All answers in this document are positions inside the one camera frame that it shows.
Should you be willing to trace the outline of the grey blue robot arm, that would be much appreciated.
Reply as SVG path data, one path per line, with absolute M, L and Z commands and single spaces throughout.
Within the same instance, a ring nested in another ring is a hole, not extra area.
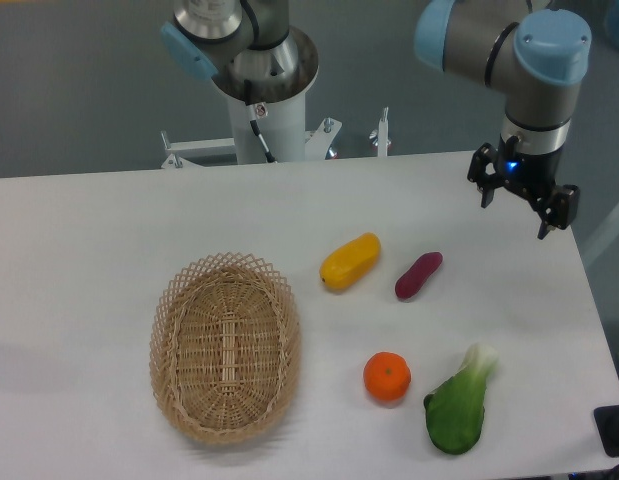
M 305 132 L 305 95 L 318 73 L 312 40 L 285 1 L 178 1 L 160 31 L 172 59 L 225 96 L 242 164 L 322 159 L 332 134 Z M 588 70 L 587 22 L 545 1 L 432 1 L 414 51 L 425 64 L 502 93 L 497 145 L 474 153 L 468 179 L 488 205 L 503 188 L 538 214 L 539 232 L 575 219 L 579 189 L 555 173 Z

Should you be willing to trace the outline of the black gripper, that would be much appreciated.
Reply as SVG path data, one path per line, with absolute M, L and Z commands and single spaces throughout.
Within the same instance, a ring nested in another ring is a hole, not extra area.
M 580 188 L 570 184 L 556 185 L 562 147 L 550 153 L 531 155 L 519 152 L 519 144 L 518 140 L 500 140 L 497 152 L 491 144 L 484 143 L 473 153 L 467 180 L 480 192 L 482 208 L 493 201 L 500 178 L 509 192 L 535 200 L 532 209 L 540 218 L 537 238 L 543 240 L 555 229 L 566 230 L 575 220 Z M 488 168 L 494 166 L 496 171 L 489 173 Z

